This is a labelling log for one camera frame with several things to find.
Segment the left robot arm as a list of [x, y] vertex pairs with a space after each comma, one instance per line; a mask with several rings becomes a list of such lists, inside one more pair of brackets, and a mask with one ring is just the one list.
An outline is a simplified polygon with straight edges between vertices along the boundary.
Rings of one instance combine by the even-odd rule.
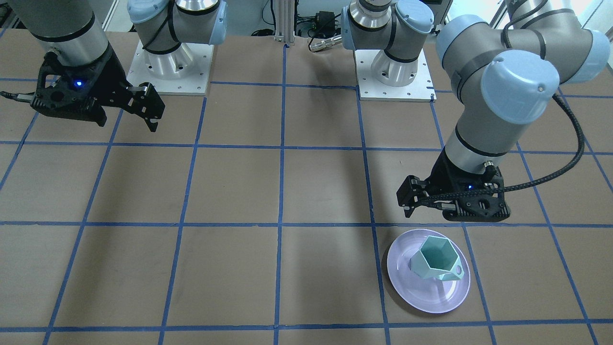
[[[425, 206], [441, 210], [448, 221], [502, 221], [511, 214], [507, 192], [547, 183], [584, 154], [584, 133], [556, 90], [604, 70], [611, 54], [607, 36], [582, 27], [560, 0], [508, 0], [506, 5], [510, 22], [503, 29], [465, 14], [438, 33], [436, 53], [464, 111], [429, 177], [408, 175], [397, 190], [406, 218]], [[549, 101], [573, 124], [574, 157], [545, 177], [505, 186], [500, 162]]]

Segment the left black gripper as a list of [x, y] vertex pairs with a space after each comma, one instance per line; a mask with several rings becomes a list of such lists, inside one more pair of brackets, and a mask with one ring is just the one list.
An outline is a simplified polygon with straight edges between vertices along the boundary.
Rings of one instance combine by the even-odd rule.
[[[504, 194], [442, 198], [442, 194], [470, 194], [502, 186], [504, 180], [497, 166], [486, 167], [481, 174], [469, 173], [455, 166], [443, 152], [436, 160], [428, 181], [408, 175], [396, 195], [406, 218], [410, 218], [417, 207], [425, 206], [442, 210], [443, 218], [449, 221], [503, 221], [511, 215]], [[437, 199], [424, 201], [430, 196]]]

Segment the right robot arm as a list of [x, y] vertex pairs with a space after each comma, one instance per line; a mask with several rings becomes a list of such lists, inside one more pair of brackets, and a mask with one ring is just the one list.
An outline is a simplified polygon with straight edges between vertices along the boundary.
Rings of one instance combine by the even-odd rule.
[[[10, 0], [45, 49], [34, 92], [1, 92], [44, 116], [106, 123], [104, 108], [121, 108], [155, 132], [166, 108], [155, 85], [133, 85], [85, 0]], [[195, 61], [188, 44], [219, 45], [227, 33], [225, 0], [130, 0], [145, 67], [159, 80], [182, 77]]]

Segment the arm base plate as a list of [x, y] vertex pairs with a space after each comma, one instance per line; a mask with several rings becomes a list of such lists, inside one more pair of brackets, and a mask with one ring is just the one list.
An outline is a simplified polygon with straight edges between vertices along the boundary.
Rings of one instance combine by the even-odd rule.
[[215, 47], [182, 43], [175, 52], [156, 55], [139, 42], [127, 80], [135, 86], [149, 82], [160, 95], [206, 96]]
[[409, 63], [394, 61], [383, 50], [356, 50], [354, 59], [362, 101], [436, 100], [423, 50], [416, 61]]

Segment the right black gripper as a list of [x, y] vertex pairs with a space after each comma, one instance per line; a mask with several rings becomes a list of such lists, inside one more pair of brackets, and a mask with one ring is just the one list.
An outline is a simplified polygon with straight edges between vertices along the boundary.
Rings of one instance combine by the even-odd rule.
[[86, 80], [89, 96], [98, 100], [102, 107], [117, 107], [141, 117], [149, 131], [155, 133], [166, 105], [152, 83], [144, 82], [130, 86], [123, 66], [114, 49], [108, 45], [103, 54], [82, 66], [64, 66], [59, 54], [49, 50], [39, 70], [40, 74], [56, 74], [72, 80]]

